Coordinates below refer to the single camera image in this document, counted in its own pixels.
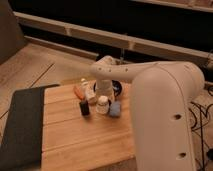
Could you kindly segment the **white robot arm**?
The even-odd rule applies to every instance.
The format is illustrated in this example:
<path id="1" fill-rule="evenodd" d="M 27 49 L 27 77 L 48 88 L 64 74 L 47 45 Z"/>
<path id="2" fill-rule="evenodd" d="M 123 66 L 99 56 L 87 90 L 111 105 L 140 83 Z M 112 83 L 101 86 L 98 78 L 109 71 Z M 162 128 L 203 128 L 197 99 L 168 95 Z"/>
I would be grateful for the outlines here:
<path id="1" fill-rule="evenodd" d="M 138 171 L 196 171 L 188 105 L 204 88 L 191 62 L 118 65 L 105 56 L 90 66 L 98 80 L 131 85 L 130 115 Z"/>

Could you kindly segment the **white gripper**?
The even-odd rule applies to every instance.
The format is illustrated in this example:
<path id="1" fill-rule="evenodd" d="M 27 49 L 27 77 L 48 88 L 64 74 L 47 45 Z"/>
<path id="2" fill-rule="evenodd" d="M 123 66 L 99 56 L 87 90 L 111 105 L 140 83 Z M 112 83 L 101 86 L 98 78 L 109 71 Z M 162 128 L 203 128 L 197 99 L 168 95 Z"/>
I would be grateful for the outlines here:
<path id="1" fill-rule="evenodd" d="M 96 95 L 97 96 L 107 96 L 108 99 L 113 102 L 114 98 L 114 90 L 112 87 L 111 80 L 97 80 L 96 81 L 96 95 L 91 88 L 87 88 L 88 81 L 85 78 L 81 79 L 81 89 L 83 93 L 86 95 L 86 99 L 89 103 L 96 102 Z"/>

